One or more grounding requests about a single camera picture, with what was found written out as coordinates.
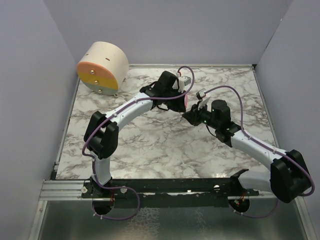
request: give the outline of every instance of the beige cylinder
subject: beige cylinder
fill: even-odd
[[[109,42],[97,41],[76,66],[81,81],[99,94],[118,92],[129,70],[125,53]]]

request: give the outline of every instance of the metal frame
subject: metal frame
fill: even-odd
[[[136,67],[136,68],[145,68],[145,67],[153,67],[153,68],[172,68],[172,67],[180,67],[181,64],[130,64],[130,67]],[[274,124],[270,115],[270,111],[266,105],[266,101],[264,98],[264,95],[262,93],[262,90],[260,88],[259,82],[257,80],[256,72],[254,67],[251,64],[238,64],[238,65],[209,65],[209,64],[188,64],[190,67],[194,68],[200,68],[200,67],[210,67],[210,68],[250,68],[252,69],[256,84],[258,86],[259,93],[262,98],[262,103],[265,108],[270,128],[273,134],[273,138],[276,144],[276,147],[279,147],[279,143],[277,141],[275,131],[274,131]],[[73,98],[72,98],[72,104],[70,106],[68,115],[67,115],[67,121],[65,123],[65,127],[63,130],[63,136],[62,141],[59,146],[58,154],[56,157],[55,164],[58,165],[60,162],[60,157],[62,154],[65,137],[68,131],[69,121],[72,114],[72,110],[75,104],[76,100],[76,94],[78,91],[78,86],[80,83],[80,79],[77,79],[77,84],[75,86]],[[37,210],[35,213],[34,221],[31,227],[29,240],[37,240],[40,235],[41,226],[44,220],[44,216],[46,213],[46,207],[48,201],[110,201],[110,198],[81,198],[82,192],[81,188],[83,187],[85,180],[47,180],[43,182],[42,189],[40,192],[39,202],[37,206]],[[269,192],[260,192],[259,196],[250,196],[245,198],[255,199],[255,198],[274,198],[275,196],[272,193]],[[238,196],[229,196],[228,199],[236,199]],[[303,228],[305,230],[306,236],[308,240],[316,240],[317,236],[313,227],[313,224],[311,222],[307,206],[305,203],[305,200],[303,197],[297,197],[295,199],[295,203],[297,206],[297,210],[299,212],[301,222],[303,225]]]

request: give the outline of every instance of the white marble surface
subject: white marble surface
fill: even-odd
[[[197,102],[195,93],[202,88],[233,86],[244,103],[245,129],[259,139],[275,144],[253,71],[249,67],[193,69],[195,84],[188,97],[188,108]],[[175,73],[177,68],[131,67],[118,98],[96,94],[80,82],[57,179],[87,179],[91,175],[91,159],[81,154],[91,115],[95,111],[105,113],[120,106],[142,86],[158,80],[164,70]],[[182,73],[191,76],[187,70]],[[240,123],[240,105],[233,91],[218,89],[210,95],[211,100],[226,100],[232,120]],[[267,170],[245,153],[219,142],[203,124],[191,126],[179,113],[157,108],[137,117],[121,130],[110,168],[115,179],[228,177],[243,168],[260,172]]]

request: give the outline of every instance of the gray wall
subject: gray wall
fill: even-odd
[[[0,3],[0,239],[26,240],[76,83],[41,0]]]
[[[74,59],[93,42],[135,64],[257,64],[292,0],[44,0]]]
[[[295,0],[257,65],[281,147],[302,152],[316,192],[305,201],[320,238],[320,1]]]

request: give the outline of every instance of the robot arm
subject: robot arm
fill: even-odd
[[[287,152],[263,143],[272,149],[267,150],[252,141],[251,137],[247,137],[239,125],[231,121],[230,108],[224,100],[214,100],[211,103],[211,109],[207,110],[209,98],[204,99],[200,94],[197,94],[199,102],[194,104],[188,112],[186,112],[184,97],[164,100],[164,98],[179,96],[184,92],[184,86],[190,82],[190,78],[178,78],[165,71],[157,82],[143,87],[127,103],[106,114],[97,111],[92,115],[84,135],[84,141],[88,140],[102,122],[113,117],[103,125],[104,132],[101,129],[96,132],[87,145],[94,156],[96,178],[102,185],[112,179],[110,156],[117,149],[119,131],[136,117],[164,104],[168,110],[184,113],[182,116],[193,126],[205,124],[215,129],[215,134],[222,143],[243,151],[267,167],[270,172],[262,173],[243,169],[233,175],[231,178],[236,179],[237,184],[240,184],[243,189],[272,192],[281,201],[289,203],[311,186],[306,175],[283,156],[289,156],[308,172],[304,159],[298,151]]]

